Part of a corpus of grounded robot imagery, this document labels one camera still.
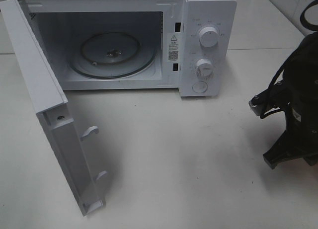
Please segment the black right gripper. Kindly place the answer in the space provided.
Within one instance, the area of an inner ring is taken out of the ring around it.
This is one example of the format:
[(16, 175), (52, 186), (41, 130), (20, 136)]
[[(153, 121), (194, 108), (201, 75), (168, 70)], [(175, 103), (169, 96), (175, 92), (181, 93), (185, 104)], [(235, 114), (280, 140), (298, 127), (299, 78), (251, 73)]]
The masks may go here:
[(275, 144), (263, 154), (267, 165), (301, 158), (309, 166), (318, 163), (318, 101), (316, 99), (280, 100), (275, 103), (285, 113), (286, 130)]

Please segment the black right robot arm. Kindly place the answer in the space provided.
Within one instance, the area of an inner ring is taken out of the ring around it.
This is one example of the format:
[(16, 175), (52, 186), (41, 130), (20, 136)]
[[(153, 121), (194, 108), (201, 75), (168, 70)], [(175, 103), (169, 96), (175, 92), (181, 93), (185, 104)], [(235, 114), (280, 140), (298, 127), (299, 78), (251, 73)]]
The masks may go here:
[(264, 155), (271, 169), (303, 158), (318, 162), (318, 34), (306, 36), (283, 64), (283, 88), (266, 104), (272, 113), (285, 113), (286, 129)]

